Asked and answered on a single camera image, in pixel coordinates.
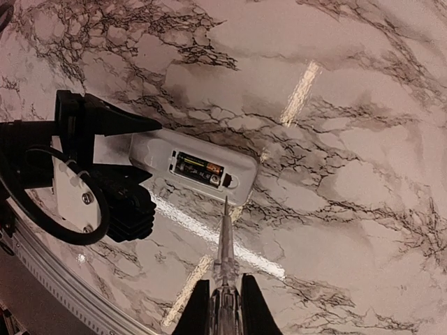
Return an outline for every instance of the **metal rim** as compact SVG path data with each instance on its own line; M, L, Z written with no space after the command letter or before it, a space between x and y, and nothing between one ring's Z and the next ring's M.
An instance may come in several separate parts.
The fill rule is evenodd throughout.
M68 269L43 244L16 214L17 231L13 239L6 238L12 251L28 270L72 314L99 335L158 335L125 314L107 299L100 296L81 278Z

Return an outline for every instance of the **black wire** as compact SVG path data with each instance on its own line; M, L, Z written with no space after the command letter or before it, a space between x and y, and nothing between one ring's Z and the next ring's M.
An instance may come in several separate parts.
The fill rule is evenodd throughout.
M11 22L14 15L14 6L10 3L4 3L0 6L0 17L5 15L3 22L0 22L0 34L1 32L8 26L9 22Z
M68 157L60 151L45 146L36 145L30 147L27 151L39 151L47 153L60 161L67 163ZM81 173L81 168L78 164L70 162L68 167L76 174ZM75 232L67 229L64 226L58 224L55 220L50 218L34 201L29 197L27 192L23 189L20 182L17 180L15 173L11 170L8 161L0 147L0 182L8 191L12 199L17 203L20 209L40 228L46 231L48 234L60 239L66 243L75 244L78 246L86 246L94 244L101 240L105 234L107 234L110 221L110 212L107 201L104 198L104 194L100 188L94 183L94 180L88 174L81 174L80 178L90 188L94 197L98 201L99 209L101 212L101 222L99 226L93 231L88 233Z

